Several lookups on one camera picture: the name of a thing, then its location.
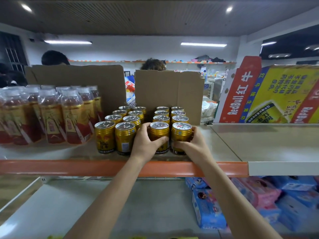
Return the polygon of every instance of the ceiling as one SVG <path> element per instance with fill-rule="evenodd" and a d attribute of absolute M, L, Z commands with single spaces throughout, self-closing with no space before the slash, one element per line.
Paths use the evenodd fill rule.
<path fill-rule="evenodd" d="M 286 59 L 319 56 L 319 50 L 305 50 L 307 46 L 319 44 L 319 25 L 267 39 L 263 43 L 271 41 L 276 41 L 277 43 L 263 47 L 260 54 L 263 60 L 272 60 L 268 56 L 277 53 L 290 53 L 291 56 Z"/>
<path fill-rule="evenodd" d="M 27 4 L 33 11 L 22 9 Z M 319 0 L 0 0 L 0 23 L 87 35 L 241 36 L 319 6 Z M 229 6 L 233 11 L 226 14 Z"/>

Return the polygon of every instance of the orange shelf edge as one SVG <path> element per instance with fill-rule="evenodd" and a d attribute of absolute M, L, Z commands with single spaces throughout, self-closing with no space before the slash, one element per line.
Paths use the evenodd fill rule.
<path fill-rule="evenodd" d="M 104 176 L 113 177 L 125 161 L 110 160 L 0 160 L 0 175 L 24 174 L 42 176 Z M 247 162 L 218 162 L 229 177 L 248 177 Z M 139 177 L 203 177 L 193 162 L 150 161 Z"/>

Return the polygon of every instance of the gold can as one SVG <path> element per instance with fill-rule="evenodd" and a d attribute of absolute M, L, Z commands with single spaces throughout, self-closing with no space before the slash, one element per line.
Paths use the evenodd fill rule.
<path fill-rule="evenodd" d="M 120 155 L 130 155 L 136 135 L 135 124 L 132 122 L 121 122 L 115 125 L 115 140 L 117 152 Z"/>
<path fill-rule="evenodd" d="M 180 110 L 171 111 L 171 118 L 173 116 L 186 116 L 186 112 Z"/>
<path fill-rule="evenodd" d="M 141 128 L 141 119 L 138 116 L 126 116 L 123 117 L 124 122 L 132 122 L 135 124 L 136 130 Z"/>
<path fill-rule="evenodd" d="M 169 137 L 169 124 L 166 122 L 152 122 L 150 124 L 150 140 L 155 141 L 160 137 Z M 168 141 L 160 146 L 155 154 L 161 155 L 168 152 Z"/>
<path fill-rule="evenodd" d="M 121 115 L 122 117 L 127 116 L 127 111 L 126 110 L 116 110 L 112 112 L 113 115 Z"/>
<path fill-rule="evenodd" d="M 129 113 L 133 109 L 130 106 L 120 106 L 119 110 L 125 110 L 125 111 L 127 111 Z"/>
<path fill-rule="evenodd" d="M 172 109 L 172 111 L 183 111 L 183 112 L 185 111 L 184 108 L 182 108 L 180 106 L 173 106 L 171 109 Z"/>
<path fill-rule="evenodd" d="M 166 122 L 167 124 L 171 124 L 171 121 L 169 119 L 169 116 L 162 116 L 162 115 L 159 115 L 159 116 L 154 116 L 153 117 L 153 122 Z"/>
<path fill-rule="evenodd" d="M 273 102 L 268 102 L 256 109 L 246 123 L 288 123 L 288 121 Z"/>
<path fill-rule="evenodd" d="M 189 142 L 192 136 L 192 125 L 185 122 L 176 122 L 172 125 L 171 138 L 172 141 Z M 173 153 L 176 155 L 186 155 L 184 150 L 172 147 Z"/>
<path fill-rule="evenodd" d="M 113 121 L 115 124 L 123 122 L 123 117 L 121 115 L 108 115 L 104 119 L 106 121 Z"/>
<path fill-rule="evenodd" d="M 136 107 L 133 108 L 133 110 L 143 112 L 144 116 L 146 114 L 146 107 L 145 106 L 136 106 Z"/>
<path fill-rule="evenodd" d="M 169 116 L 169 112 L 165 110 L 157 110 L 154 112 L 154 116 Z"/>
<path fill-rule="evenodd" d="M 169 113 L 169 107 L 168 106 L 158 106 L 156 108 L 157 111 L 167 111 Z"/>
<path fill-rule="evenodd" d="M 189 118 L 186 116 L 173 116 L 172 117 L 172 124 L 176 122 L 186 122 L 188 123 Z"/>
<path fill-rule="evenodd" d="M 130 116 L 138 116 L 141 119 L 141 123 L 144 123 L 144 113 L 142 111 L 130 111 Z"/>
<path fill-rule="evenodd" d="M 115 123 L 113 121 L 103 121 L 95 124 L 95 139 L 98 152 L 108 154 L 115 151 Z"/>

